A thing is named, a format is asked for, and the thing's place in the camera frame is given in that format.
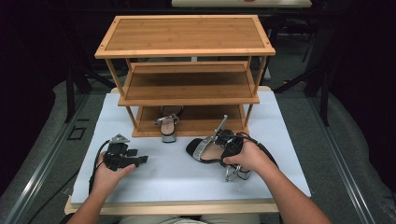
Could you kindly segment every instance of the bottom shelf board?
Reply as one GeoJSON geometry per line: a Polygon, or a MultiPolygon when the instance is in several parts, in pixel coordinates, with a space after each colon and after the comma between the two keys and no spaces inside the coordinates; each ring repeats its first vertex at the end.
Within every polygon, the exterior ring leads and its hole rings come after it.
{"type": "MultiPolygon", "coordinates": [[[[177,136],[210,136],[219,127],[224,115],[228,115],[225,129],[234,133],[248,133],[245,109],[242,105],[186,105],[176,124],[177,136]]],[[[161,137],[160,125],[154,120],[161,118],[159,106],[140,106],[136,116],[137,127],[133,137],[161,137]]]]}

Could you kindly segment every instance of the floor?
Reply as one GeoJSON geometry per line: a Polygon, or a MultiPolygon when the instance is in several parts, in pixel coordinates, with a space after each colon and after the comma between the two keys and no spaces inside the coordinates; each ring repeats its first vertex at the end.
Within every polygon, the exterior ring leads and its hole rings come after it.
{"type": "MultiPolygon", "coordinates": [[[[304,71],[305,40],[306,36],[299,35],[279,37],[269,66],[271,79],[264,80],[263,85],[274,89],[304,71]]],[[[255,63],[251,69],[257,70],[255,63]]],[[[109,77],[106,71],[99,72],[109,77]]],[[[105,94],[110,91],[94,79],[90,82],[91,94],[76,91],[76,115],[67,124],[65,83],[54,88],[57,99],[49,120],[0,199],[0,223],[29,223],[33,217],[31,223],[59,223],[64,217],[64,205],[74,183],[74,178],[69,178],[82,163],[105,94]]],[[[396,223],[391,192],[368,162],[369,148],[357,124],[331,95],[330,126],[324,126],[318,117],[318,100],[306,98],[304,86],[297,84],[276,94],[276,99],[312,200],[333,223],[396,223]]],[[[100,223],[118,219],[103,216],[100,223]]],[[[277,214],[262,215],[262,223],[278,223],[277,214]]]]}

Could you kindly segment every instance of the person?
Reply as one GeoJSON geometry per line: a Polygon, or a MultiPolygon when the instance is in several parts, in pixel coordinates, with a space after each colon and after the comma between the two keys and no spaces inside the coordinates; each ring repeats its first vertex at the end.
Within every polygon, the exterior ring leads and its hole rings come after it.
{"type": "MultiPolygon", "coordinates": [[[[100,210],[107,196],[114,190],[119,181],[134,169],[134,165],[113,172],[102,164],[104,153],[99,157],[91,194],[69,219],[67,223],[96,223],[100,210]]],[[[224,158],[227,164],[240,164],[245,169],[256,172],[270,190],[284,223],[331,223],[324,213],[303,194],[278,168],[268,156],[253,142],[244,140],[238,155],[224,158]]],[[[177,216],[129,216],[124,223],[260,223],[258,214],[207,215],[200,221],[177,216]]]]}

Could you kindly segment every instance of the person's left hand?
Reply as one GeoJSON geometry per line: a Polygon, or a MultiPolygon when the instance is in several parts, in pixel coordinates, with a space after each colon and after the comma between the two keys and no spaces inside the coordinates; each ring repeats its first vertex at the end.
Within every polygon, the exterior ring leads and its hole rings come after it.
{"type": "Polygon", "coordinates": [[[103,162],[105,152],[102,152],[98,158],[99,166],[96,169],[95,180],[93,182],[92,193],[101,195],[110,195],[114,188],[119,184],[120,180],[134,170],[134,164],[131,164],[122,170],[112,171],[108,169],[103,162]]]}

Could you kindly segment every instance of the white tabletop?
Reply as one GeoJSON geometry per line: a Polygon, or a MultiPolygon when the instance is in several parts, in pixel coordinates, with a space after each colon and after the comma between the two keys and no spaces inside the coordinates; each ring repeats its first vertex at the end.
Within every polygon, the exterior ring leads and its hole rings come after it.
{"type": "MultiPolygon", "coordinates": [[[[248,124],[250,135],[268,148],[280,170],[310,197],[276,98],[272,91],[259,91],[259,95],[261,103],[253,106],[248,124]]],[[[233,182],[225,182],[225,168],[218,163],[204,164],[193,159],[185,147],[195,137],[178,137],[172,144],[163,143],[159,137],[131,137],[133,124],[125,108],[117,106],[119,98],[118,93],[106,95],[74,186],[71,204],[81,204],[87,198],[96,152],[106,140],[118,133],[130,139],[129,148],[139,149],[138,156],[148,155],[148,162],[123,178],[106,203],[272,199],[271,193],[257,174],[253,173],[248,180],[237,178],[233,182]]],[[[137,108],[132,107],[132,110],[136,113],[137,108]]]]}
{"type": "Polygon", "coordinates": [[[311,7],[310,0],[172,0],[172,7],[311,7]]]}

